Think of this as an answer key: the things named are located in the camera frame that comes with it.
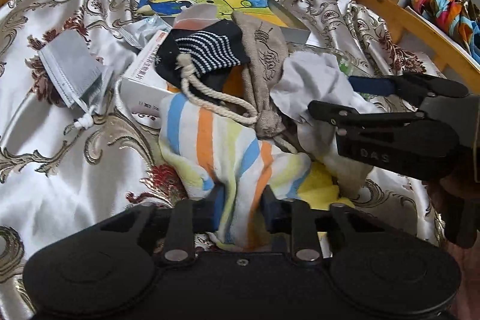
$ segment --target bed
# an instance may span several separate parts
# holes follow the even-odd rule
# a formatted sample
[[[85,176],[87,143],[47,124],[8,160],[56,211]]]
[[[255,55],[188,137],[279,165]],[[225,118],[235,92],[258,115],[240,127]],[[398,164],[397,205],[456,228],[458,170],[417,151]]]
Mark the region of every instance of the bed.
[[[440,74],[423,54],[398,47],[392,27],[352,0],[278,1],[310,28],[308,45],[340,52],[353,75]],[[132,113],[116,83],[107,93],[106,111],[93,116],[94,126],[76,129],[73,122],[81,113],[63,107],[37,56],[60,32],[75,29],[118,78],[136,56],[121,28],[136,20],[137,2],[0,0],[0,318],[32,315],[21,274],[34,252],[140,200],[171,207],[178,199],[178,189],[162,182],[158,119]],[[390,23],[388,4],[382,5],[370,6]],[[408,28],[402,19],[392,22]],[[478,88],[478,75],[457,64],[464,58],[445,61]],[[409,110],[395,98],[368,99],[388,112]],[[438,216],[418,180],[375,168],[350,198],[393,226],[434,244],[441,241]],[[208,238],[197,240],[199,246],[211,245]]]

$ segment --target clothing pile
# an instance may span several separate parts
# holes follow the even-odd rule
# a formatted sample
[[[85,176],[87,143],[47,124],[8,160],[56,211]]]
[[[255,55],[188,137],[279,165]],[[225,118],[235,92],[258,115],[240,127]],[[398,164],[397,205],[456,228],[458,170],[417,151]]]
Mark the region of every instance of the clothing pile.
[[[190,198],[225,187],[212,240],[226,250],[255,250],[270,240],[258,218],[267,185],[277,198],[304,199],[315,209],[353,206],[339,198],[339,187],[355,194],[372,169],[338,155],[334,127],[310,117],[310,101],[381,110],[353,91],[334,55],[302,45],[290,53],[280,27],[239,11],[232,21],[216,13],[211,4],[186,9],[156,53],[157,74],[181,91],[159,105],[159,146]],[[222,92],[234,67],[244,99]],[[286,140],[287,127],[301,152]]]

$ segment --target blue cartoon character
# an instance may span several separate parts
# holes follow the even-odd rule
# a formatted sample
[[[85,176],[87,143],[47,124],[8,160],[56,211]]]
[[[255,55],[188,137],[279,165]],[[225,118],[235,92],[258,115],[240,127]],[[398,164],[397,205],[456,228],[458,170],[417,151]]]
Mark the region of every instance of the blue cartoon character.
[[[176,16],[189,8],[195,2],[191,0],[173,0],[166,2],[153,2],[152,0],[140,0],[137,12],[140,14],[158,14],[160,16]]]

